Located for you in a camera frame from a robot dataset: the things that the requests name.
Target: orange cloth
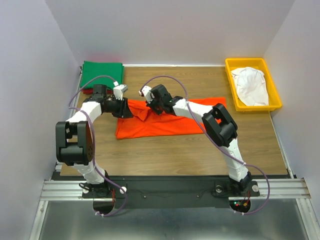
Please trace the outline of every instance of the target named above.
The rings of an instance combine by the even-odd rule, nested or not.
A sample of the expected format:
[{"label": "orange cloth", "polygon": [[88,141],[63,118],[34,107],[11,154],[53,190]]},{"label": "orange cloth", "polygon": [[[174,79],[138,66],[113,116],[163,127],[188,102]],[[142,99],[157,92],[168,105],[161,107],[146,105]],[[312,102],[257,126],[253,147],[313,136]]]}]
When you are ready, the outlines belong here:
[{"label": "orange cloth", "polygon": [[[202,105],[213,106],[220,103],[226,106],[226,99],[224,97],[209,97],[190,101]],[[117,139],[202,133],[202,130],[193,119],[166,113],[157,115],[146,106],[145,101],[129,99],[128,105],[133,118],[118,118],[115,131]]]}]

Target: wooden table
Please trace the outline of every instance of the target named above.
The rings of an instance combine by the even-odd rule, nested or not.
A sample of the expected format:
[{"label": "wooden table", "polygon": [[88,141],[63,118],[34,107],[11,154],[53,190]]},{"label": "wooden table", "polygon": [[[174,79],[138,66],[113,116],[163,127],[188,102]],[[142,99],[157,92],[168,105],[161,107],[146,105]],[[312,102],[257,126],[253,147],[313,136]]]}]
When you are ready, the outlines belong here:
[{"label": "wooden table", "polygon": [[[245,162],[259,166],[266,174],[285,175],[287,170],[268,112],[237,112],[224,67],[126,67],[125,97],[144,100],[140,87],[157,75],[178,78],[190,99],[225,97],[227,109],[238,125],[238,144]],[[150,87],[164,84],[172,96],[184,96],[182,88],[169,78],[155,79]],[[79,96],[78,107],[88,96]],[[117,140],[117,118],[104,113],[94,122],[96,159],[110,175],[227,175],[222,154],[204,134],[141,137]],[[252,174],[260,174],[250,169]],[[63,176],[80,175],[64,165]]]}]

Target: white backdrop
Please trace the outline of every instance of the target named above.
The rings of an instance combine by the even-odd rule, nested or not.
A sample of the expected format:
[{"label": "white backdrop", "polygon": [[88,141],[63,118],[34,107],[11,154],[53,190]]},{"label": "white backdrop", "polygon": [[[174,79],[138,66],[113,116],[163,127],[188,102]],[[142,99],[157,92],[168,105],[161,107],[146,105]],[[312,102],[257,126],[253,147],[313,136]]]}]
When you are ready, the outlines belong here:
[{"label": "white backdrop", "polygon": [[46,0],[75,58],[224,64],[262,57],[294,0]]},{"label": "white backdrop", "polygon": [[305,178],[320,218],[320,2],[297,0],[265,59],[283,107],[273,120],[293,172]]},{"label": "white backdrop", "polygon": [[26,240],[79,65],[43,0],[0,7],[0,239]]}]

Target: green towel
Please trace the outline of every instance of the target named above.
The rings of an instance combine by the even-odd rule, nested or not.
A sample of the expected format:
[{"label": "green towel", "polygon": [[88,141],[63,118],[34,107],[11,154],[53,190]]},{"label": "green towel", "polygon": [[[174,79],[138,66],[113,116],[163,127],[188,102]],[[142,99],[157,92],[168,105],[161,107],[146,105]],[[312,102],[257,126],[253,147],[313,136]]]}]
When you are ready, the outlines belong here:
[{"label": "green towel", "polygon": [[[91,79],[100,75],[109,75],[110,77],[113,77],[119,84],[122,84],[125,75],[125,67],[119,62],[84,61],[80,88]],[[102,77],[87,85],[85,89],[92,89],[94,84],[104,84],[110,88],[115,86],[111,79]]]}]

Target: white cloth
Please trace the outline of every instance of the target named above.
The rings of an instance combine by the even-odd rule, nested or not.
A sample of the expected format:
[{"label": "white cloth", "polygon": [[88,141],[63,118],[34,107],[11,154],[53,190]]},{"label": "white cloth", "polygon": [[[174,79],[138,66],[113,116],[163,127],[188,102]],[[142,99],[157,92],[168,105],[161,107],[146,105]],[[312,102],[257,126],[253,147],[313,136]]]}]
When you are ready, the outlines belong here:
[{"label": "white cloth", "polygon": [[246,106],[268,106],[269,96],[264,73],[252,67],[231,71],[236,94]]}]

